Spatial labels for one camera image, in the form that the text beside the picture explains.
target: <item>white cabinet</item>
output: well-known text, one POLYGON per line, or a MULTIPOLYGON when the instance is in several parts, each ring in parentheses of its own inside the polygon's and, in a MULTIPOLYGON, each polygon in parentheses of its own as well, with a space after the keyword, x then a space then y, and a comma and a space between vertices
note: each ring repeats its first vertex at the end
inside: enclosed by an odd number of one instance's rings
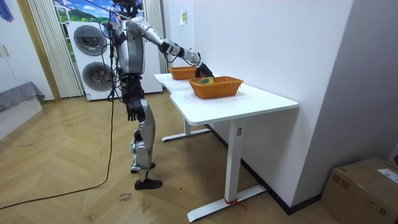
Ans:
MULTIPOLYGON (((18 3, 15 0, 7 1, 7 5, 14 20, 7 22, 0 18, 0 29, 2 30, 0 48, 3 50, 1 52, 3 58, 0 57, 0 72, 2 73, 3 69, 6 69, 6 63, 3 60, 6 59, 9 65, 8 69, 11 69, 16 80, 32 81, 44 93, 45 100, 53 100, 50 85, 45 77, 18 3), (6 57, 4 57, 4 49, 8 52, 6 57)), ((9 77, 9 72, 5 72, 4 76, 9 77)))
POLYGON ((7 54, 5 54, 1 48, 2 46, 0 46, 0 80, 15 79, 6 58, 7 54))

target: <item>table leg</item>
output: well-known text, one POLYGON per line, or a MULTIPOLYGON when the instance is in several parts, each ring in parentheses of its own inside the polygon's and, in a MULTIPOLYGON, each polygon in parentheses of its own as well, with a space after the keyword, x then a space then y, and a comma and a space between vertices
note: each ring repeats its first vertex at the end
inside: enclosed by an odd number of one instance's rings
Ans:
POLYGON ((191 126, 188 124, 188 122, 187 122, 187 120, 185 120, 185 118, 183 118, 183 123, 184 123, 184 133, 174 134, 172 136, 163 137, 162 141, 165 142, 165 141, 170 141, 170 140, 176 140, 176 139, 185 138, 188 136, 194 136, 197 134, 210 132, 210 129, 208 129, 208 128, 197 130, 197 131, 191 131, 191 126))
POLYGON ((250 189, 244 190, 238 193, 238 180, 239 180, 239 168, 241 166, 241 153, 243 148, 243 135, 244 135, 244 123, 240 119, 231 120, 229 124, 229 143, 228 143, 228 156, 227 156, 227 171, 225 181, 225 199, 218 200, 208 205, 202 206, 188 213, 189 222, 193 222, 206 215, 212 214, 226 208, 228 206, 225 203, 243 201, 247 198, 261 194, 265 192, 265 188, 261 185, 257 185, 250 189))

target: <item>wicker basket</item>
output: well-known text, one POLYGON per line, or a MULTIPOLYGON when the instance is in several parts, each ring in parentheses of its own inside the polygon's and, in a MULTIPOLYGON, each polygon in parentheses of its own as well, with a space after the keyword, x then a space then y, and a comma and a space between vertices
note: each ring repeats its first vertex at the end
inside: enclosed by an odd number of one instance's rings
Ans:
POLYGON ((202 78, 189 80, 195 95, 202 99, 234 96, 243 80, 232 77, 214 77, 212 84, 198 84, 202 78))
POLYGON ((174 67, 169 68, 172 73, 173 79, 175 80, 188 80, 190 78, 195 78, 195 67, 174 67))

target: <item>herringbone wood floor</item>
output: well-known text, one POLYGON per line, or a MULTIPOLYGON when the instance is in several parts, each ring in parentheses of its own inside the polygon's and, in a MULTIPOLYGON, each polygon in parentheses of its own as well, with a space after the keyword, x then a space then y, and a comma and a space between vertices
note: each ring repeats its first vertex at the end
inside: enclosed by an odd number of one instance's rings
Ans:
MULTIPOLYGON (((226 150, 211 134, 163 143, 183 131, 169 94, 147 99, 157 122, 150 172, 164 186, 135 191, 129 143, 136 123, 115 103, 114 144, 108 182, 94 190, 0 210, 0 223, 188 223, 187 212, 224 195, 226 150)), ((0 140, 0 207, 101 183, 109 156, 111 103, 84 97, 47 103, 43 111, 0 140)), ((241 168, 239 190, 256 185, 241 168)), ((233 206, 197 223, 336 223, 319 204, 290 217, 267 195, 233 206)))

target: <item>door frame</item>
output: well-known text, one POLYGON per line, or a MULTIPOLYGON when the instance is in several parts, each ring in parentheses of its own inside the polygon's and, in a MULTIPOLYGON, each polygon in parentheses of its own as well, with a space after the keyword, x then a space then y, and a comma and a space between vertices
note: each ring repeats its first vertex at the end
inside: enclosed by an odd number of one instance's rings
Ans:
POLYGON ((32 12, 30 11, 29 3, 27 0, 17 0, 19 8, 21 9, 22 16, 25 20, 27 30, 29 31, 30 38, 33 41, 33 45, 36 49, 37 56, 39 57, 40 63, 42 65, 44 75, 49 83, 51 92, 54 96, 54 101, 58 102, 61 100, 61 95, 55 82, 54 74, 52 73, 49 59, 44 50, 42 40, 40 38, 39 32, 36 27, 32 12))

